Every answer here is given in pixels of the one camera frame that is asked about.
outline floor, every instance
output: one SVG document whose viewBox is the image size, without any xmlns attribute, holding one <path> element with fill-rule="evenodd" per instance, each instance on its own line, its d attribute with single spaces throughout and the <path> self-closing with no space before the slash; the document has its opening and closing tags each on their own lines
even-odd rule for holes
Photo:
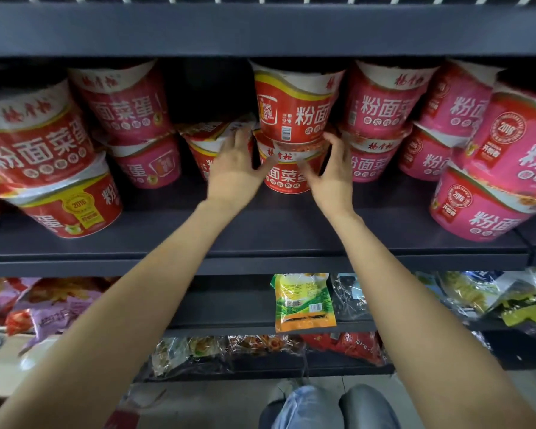
<svg viewBox="0 0 536 429">
<path fill-rule="evenodd" d="M 536 410 L 536 371 L 509 372 L 509 375 Z M 166 390 L 157 403 L 143 410 L 138 429 L 256 428 L 258 416 L 269 402 L 278 381 L 179 382 L 136 386 L 132 397 L 142 405 L 150 404 Z M 423 427 L 397 375 L 316 377 L 311 378 L 310 382 L 328 389 L 338 399 L 356 384 L 369 384 L 385 395 L 404 429 Z"/>
</svg>

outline forearm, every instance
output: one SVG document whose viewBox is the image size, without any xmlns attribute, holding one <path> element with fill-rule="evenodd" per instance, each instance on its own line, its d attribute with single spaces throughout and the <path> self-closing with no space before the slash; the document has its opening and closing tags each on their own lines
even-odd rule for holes
<svg viewBox="0 0 536 429">
<path fill-rule="evenodd" d="M 483 427 L 483 422 L 488 424 L 485 427 L 515 427 L 536 421 L 488 350 L 361 218 L 346 214 L 331 223 L 359 277 L 389 356 L 426 427 L 471 423 L 471 427 Z M 449 419 L 453 414 L 457 418 Z"/>
<path fill-rule="evenodd" d="M 201 203 L 65 332 L 0 410 L 0 429 L 102 427 L 233 216 Z"/>
</svg>

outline hand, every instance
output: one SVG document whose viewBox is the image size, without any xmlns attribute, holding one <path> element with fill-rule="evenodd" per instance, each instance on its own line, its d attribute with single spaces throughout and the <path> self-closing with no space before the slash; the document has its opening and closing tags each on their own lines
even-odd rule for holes
<svg viewBox="0 0 536 429">
<path fill-rule="evenodd" d="M 250 128 L 240 128 L 236 135 L 222 144 L 221 151 L 210 166 L 207 202 L 228 208 L 236 216 L 255 196 L 262 181 L 276 164 L 269 158 L 253 170 L 248 144 Z"/>
<path fill-rule="evenodd" d="M 305 161 L 298 162 L 314 195 L 315 203 L 331 221 L 345 214 L 354 215 L 353 184 L 351 182 L 351 149 L 334 134 L 323 133 L 331 144 L 331 156 L 325 172 L 318 176 Z"/>
</svg>

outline jeans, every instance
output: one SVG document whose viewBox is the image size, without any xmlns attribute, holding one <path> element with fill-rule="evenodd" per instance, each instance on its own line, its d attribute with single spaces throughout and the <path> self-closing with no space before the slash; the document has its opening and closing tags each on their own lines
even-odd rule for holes
<svg viewBox="0 0 536 429">
<path fill-rule="evenodd" d="M 270 403 L 260 416 L 259 429 L 400 429 L 387 399 L 361 384 L 334 401 L 328 391 L 303 386 L 286 401 Z"/>
</svg>

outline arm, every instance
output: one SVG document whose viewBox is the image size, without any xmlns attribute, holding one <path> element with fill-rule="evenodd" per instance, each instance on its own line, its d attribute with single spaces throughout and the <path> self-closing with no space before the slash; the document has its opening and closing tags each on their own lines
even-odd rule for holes
<svg viewBox="0 0 536 429">
<path fill-rule="evenodd" d="M 351 202 L 349 147 L 328 133 L 322 177 L 302 171 L 346 249 L 389 356 L 425 427 L 536 428 L 492 354 L 366 228 Z"/>
<path fill-rule="evenodd" d="M 0 429 L 103 427 L 171 321 L 210 246 L 253 198 L 273 162 L 250 167 L 250 131 L 227 139 L 207 199 L 115 283 L 0 408 Z"/>
</svg>

